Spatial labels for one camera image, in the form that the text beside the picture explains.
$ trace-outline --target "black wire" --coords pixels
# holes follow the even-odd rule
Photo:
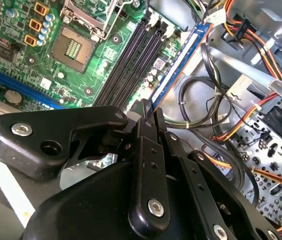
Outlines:
[[[212,117],[212,122],[215,122],[218,119],[218,110],[215,112],[215,115]],[[221,129],[221,127],[218,125],[216,127],[213,128],[213,130],[215,131],[215,135],[223,135],[223,131]],[[250,179],[253,188],[254,188],[254,197],[253,197],[253,202],[252,204],[256,207],[258,204],[258,200],[260,198],[260,190],[259,187],[257,185],[257,182],[251,172],[251,170],[244,164],[242,157],[240,155],[240,153],[238,152],[238,150],[236,149],[236,147],[230,142],[230,141],[225,141],[224,142],[225,147],[227,148],[228,151],[232,152],[234,154],[235,161],[238,165],[242,166],[242,168],[245,170],[247,177]]]
[[[206,11],[205,11],[203,18],[202,18],[203,20],[207,17],[208,11],[209,11],[209,9],[211,9],[213,2],[214,2],[214,0],[210,0],[209,4],[207,5]]]
[[[190,132],[192,132],[199,140],[201,140],[204,144],[206,144],[210,149],[218,153],[222,158],[226,159],[228,163],[231,165],[233,170],[233,185],[238,189],[241,190],[244,185],[244,170],[242,166],[237,164],[237,161],[235,160],[235,157],[232,153],[227,152],[225,148],[220,146],[217,142],[212,141],[208,137],[204,136],[200,131],[190,129]]]
[[[145,0],[145,12],[147,12],[150,8],[150,0]]]
[[[183,1],[183,3],[185,3],[185,4],[189,7],[189,9],[192,11],[192,14],[193,14],[193,17],[194,17],[195,22],[196,22],[196,23],[197,23],[197,22],[200,22],[200,21],[201,21],[200,16],[197,14],[197,12],[196,12],[195,10],[193,10],[193,7],[190,5],[190,3],[189,3],[187,0],[182,0],[182,1]]]
[[[210,79],[206,78],[206,77],[190,77],[187,80],[185,80],[183,82],[183,84],[181,85],[180,91],[179,91],[179,106],[180,106],[180,111],[181,111],[181,114],[182,114],[184,120],[189,122],[189,128],[195,128],[195,129],[211,128],[211,127],[214,127],[216,125],[223,123],[227,118],[229,118],[229,116],[232,112],[232,108],[230,108],[227,115],[224,118],[222,118],[221,120],[218,120],[217,122],[212,123],[212,124],[204,124],[214,115],[214,112],[216,111],[216,107],[217,107],[216,102],[218,101],[218,99],[222,98],[221,95],[218,95],[218,96],[215,97],[215,100],[214,100],[212,106],[210,107],[210,109],[208,110],[207,115],[202,120],[200,120],[199,122],[196,122],[196,123],[191,123],[191,121],[190,121],[190,119],[189,119],[189,117],[188,117],[188,115],[185,111],[186,102],[184,101],[184,95],[185,95],[185,92],[188,89],[188,87],[190,85],[196,83],[196,82],[203,82],[206,85],[213,87],[212,81]],[[179,126],[179,125],[175,125],[175,124],[172,124],[172,123],[169,123],[169,125],[172,128],[176,128],[176,129],[186,129],[185,126]]]

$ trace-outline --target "screw hole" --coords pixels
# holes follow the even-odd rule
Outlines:
[[[151,163],[151,167],[154,168],[154,169],[158,169],[158,166],[154,162]]]
[[[61,153],[62,148],[60,144],[55,141],[44,141],[41,144],[41,151],[49,156],[57,156]]]
[[[201,191],[204,191],[204,190],[205,190],[202,185],[198,184],[197,186],[199,187],[199,189],[200,189]]]

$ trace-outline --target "blue ram stick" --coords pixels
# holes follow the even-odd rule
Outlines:
[[[29,98],[32,98],[38,102],[41,102],[42,104],[48,105],[52,108],[55,109],[62,109],[63,107],[58,105],[56,103],[55,100],[47,97],[46,95],[44,95],[43,93],[32,89],[30,87],[28,87],[27,85],[24,85],[21,82],[18,82],[17,80],[6,76],[2,73],[0,73],[0,83],[6,87],[8,87],[9,89],[15,90],[20,94],[23,94]]]
[[[159,107],[160,103],[165,98],[166,94],[177,82],[180,74],[189,62],[195,51],[200,47],[202,41],[205,39],[207,34],[211,31],[212,24],[210,23],[198,23],[195,25],[181,50],[176,55],[173,63],[165,72],[160,83],[150,97],[152,108],[154,111]]]

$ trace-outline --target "orange wire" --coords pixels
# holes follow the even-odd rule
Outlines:
[[[225,3],[226,16],[227,16],[227,19],[230,20],[232,23],[234,23],[234,24],[241,24],[242,23],[241,21],[235,21],[233,19],[230,19],[230,16],[229,16],[230,10],[231,10],[231,7],[234,4],[234,1],[235,0],[226,1],[226,3]],[[234,36],[233,32],[229,30],[229,27],[228,27],[228,25],[226,23],[225,23],[225,28],[226,28],[227,32],[229,32],[229,34],[231,36]],[[279,73],[280,79],[282,80],[282,72],[281,72],[281,70],[279,69],[279,67],[278,67],[278,65],[276,63],[275,58],[274,58],[272,52],[269,49],[267,49],[266,43],[263,41],[263,39],[261,39],[258,35],[256,35],[252,30],[248,29],[248,33],[251,34],[254,38],[256,38],[260,43],[262,43],[264,45],[266,52],[269,54],[269,56],[270,56],[270,58],[271,58],[271,60],[272,60],[272,62],[274,64],[277,72]]]
[[[206,152],[204,152],[204,154],[212,163],[214,163],[216,165],[219,165],[221,167],[224,167],[224,168],[228,168],[228,169],[232,168],[231,165],[229,165],[228,163],[222,162],[222,161],[218,161],[215,158],[213,158],[212,156],[210,156],[209,154],[207,154]],[[254,172],[259,173],[261,175],[264,175],[264,176],[268,177],[269,179],[274,180],[274,181],[279,182],[279,183],[282,184],[282,177],[280,177],[280,176],[277,176],[275,174],[272,174],[272,173],[269,173],[269,172],[266,172],[266,171],[263,171],[263,170],[259,170],[259,169],[254,169]],[[282,231],[282,226],[279,227],[277,229],[277,231],[281,232]]]

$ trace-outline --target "black plastic bracket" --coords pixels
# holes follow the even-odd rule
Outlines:
[[[30,126],[32,134],[12,133],[16,123]],[[107,154],[109,146],[102,140],[127,123],[127,116],[113,106],[5,114],[0,116],[0,161],[34,180],[53,179],[73,156],[77,158],[72,165],[85,161],[85,156]]]
[[[152,238],[170,223],[163,147],[157,143],[155,125],[145,118],[136,124],[129,222],[143,238]]]
[[[167,146],[165,149],[169,152],[167,157],[173,159],[175,164],[178,163],[178,178],[185,183],[189,194],[188,204],[195,223],[196,239],[218,239],[215,227],[221,227],[224,236],[224,231],[226,233],[226,239],[235,240],[236,237],[226,226],[198,164],[187,158],[182,143],[175,134],[168,131],[163,134]]]
[[[198,150],[194,150],[189,154],[189,159],[199,165],[214,199],[222,203],[230,212],[234,219],[232,228],[237,239],[272,239],[269,234],[269,231],[271,231],[277,239],[282,240],[276,229],[266,221],[205,155]]]

